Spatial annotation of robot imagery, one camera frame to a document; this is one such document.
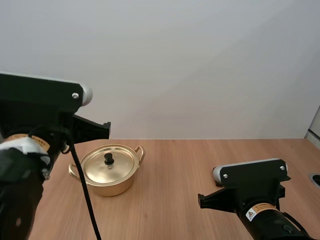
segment wooden tabletop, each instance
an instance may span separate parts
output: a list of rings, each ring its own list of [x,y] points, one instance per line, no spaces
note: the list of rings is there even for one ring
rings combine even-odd
[[[288,165],[290,181],[280,209],[320,239],[320,189],[309,180],[320,173],[320,150],[307,139],[273,140],[97,140],[76,146],[80,159],[106,144],[141,145],[146,156],[133,185],[114,197],[90,197],[103,240],[250,240],[236,214],[200,209],[198,194],[215,186],[215,166],[269,158]],[[70,154],[61,155],[36,211],[30,240],[93,240],[81,184],[68,174]]]

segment white wall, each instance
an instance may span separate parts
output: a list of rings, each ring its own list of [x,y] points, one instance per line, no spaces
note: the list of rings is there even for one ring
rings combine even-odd
[[[0,71],[84,82],[113,138],[303,138],[319,0],[7,0]]]

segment pot handle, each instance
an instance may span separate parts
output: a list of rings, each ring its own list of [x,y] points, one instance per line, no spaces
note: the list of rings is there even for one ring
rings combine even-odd
[[[140,157],[140,159],[139,159],[139,166],[138,166],[138,168],[140,168],[142,162],[143,162],[144,159],[145,159],[145,155],[146,155],[145,149],[144,149],[142,146],[140,146],[140,145],[137,146],[134,151],[135,151],[136,153],[138,153],[139,150],[141,150],[141,157]]]
[[[75,174],[73,168],[77,168],[77,166],[74,163],[69,164],[69,174],[71,177],[73,177],[75,180],[80,181],[80,178]]]

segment aluminum pot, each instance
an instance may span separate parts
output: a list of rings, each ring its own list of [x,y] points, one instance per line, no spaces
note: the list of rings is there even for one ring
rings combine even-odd
[[[135,150],[120,144],[101,146],[89,152],[81,161],[86,184],[101,196],[116,196],[125,192],[134,182],[134,176],[145,158],[145,150]],[[76,180],[76,165],[69,165],[69,174]]]

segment warning label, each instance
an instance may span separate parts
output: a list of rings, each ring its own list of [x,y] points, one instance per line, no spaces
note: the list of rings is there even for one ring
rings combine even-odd
[[[28,134],[14,134],[9,136],[7,139],[5,139],[4,141],[11,141],[11,140],[15,140],[15,139],[21,139],[21,138],[25,138],[26,136],[28,136]],[[49,143],[47,143],[45,140],[41,139],[40,137],[37,136],[32,136],[32,139],[39,144],[46,152],[48,152],[50,145]]]
[[[276,211],[278,211],[278,209],[275,206],[273,206],[272,204],[270,204],[270,203],[259,203],[259,204],[254,205],[252,208],[250,208],[248,210],[248,212],[245,214],[245,216],[251,222],[258,213],[261,213],[261,212],[263,212],[265,210],[276,210]]]

